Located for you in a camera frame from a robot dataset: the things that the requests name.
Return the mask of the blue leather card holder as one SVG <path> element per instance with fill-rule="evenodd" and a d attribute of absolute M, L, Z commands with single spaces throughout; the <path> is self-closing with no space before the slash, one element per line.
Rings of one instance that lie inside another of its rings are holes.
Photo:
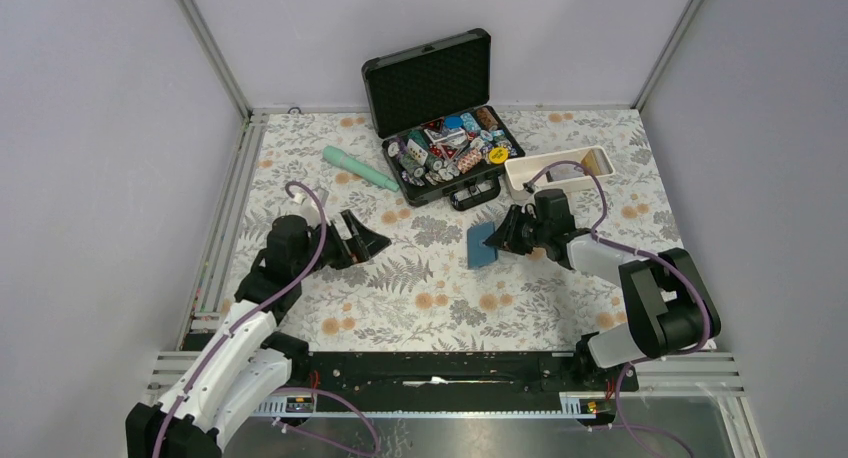
<path fill-rule="evenodd" d="M 491 221 L 473 225 L 467 230 L 467 266 L 469 269 L 480 269 L 497 261 L 497 250 L 486 244 L 486 240 L 494 232 L 495 224 Z"/>

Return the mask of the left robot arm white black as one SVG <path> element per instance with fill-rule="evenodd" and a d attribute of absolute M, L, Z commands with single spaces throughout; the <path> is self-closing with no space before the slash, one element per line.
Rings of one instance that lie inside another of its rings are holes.
<path fill-rule="evenodd" d="M 278 332 L 300 298 L 301 283 L 325 267 L 365 263 L 390 238 L 365 227 L 351 211 L 311 225 L 299 215 L 277 218 L 236 301 L 189 369 L 153 405 L 138 403 L 125 421 L 130 457 L 220 457 L 254 410 L 276 389 L 309 379 L 309 346 Z"/>

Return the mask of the gold striped card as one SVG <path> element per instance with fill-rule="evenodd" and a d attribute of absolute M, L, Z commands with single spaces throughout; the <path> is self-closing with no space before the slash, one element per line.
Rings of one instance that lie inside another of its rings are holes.
<path fill-rule="evenodd" d="M 579 160 L 585 169 L 586 175 L 592 174 L 596 177 L 607 176 L 614 172 L 607 155 L 602 148 L 589 148 L 583 158 Z"/>

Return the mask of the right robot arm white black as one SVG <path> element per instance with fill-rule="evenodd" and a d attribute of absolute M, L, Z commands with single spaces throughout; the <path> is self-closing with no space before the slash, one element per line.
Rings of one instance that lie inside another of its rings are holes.
<path fill-rule="evenodd" d="M 575 380 L 597 390 L 613 367 L 701 349 L 721 330 L 721 321 L 691 255 L 682 248 L 651 253 L 606 239 L 577 226 L 564 192 L 534 195 L 509 208 L 485 245 L 528 255 L 536 249 L 561 267 L 617 286 L 626 322 L 585 335 L 576 346 Z"/>

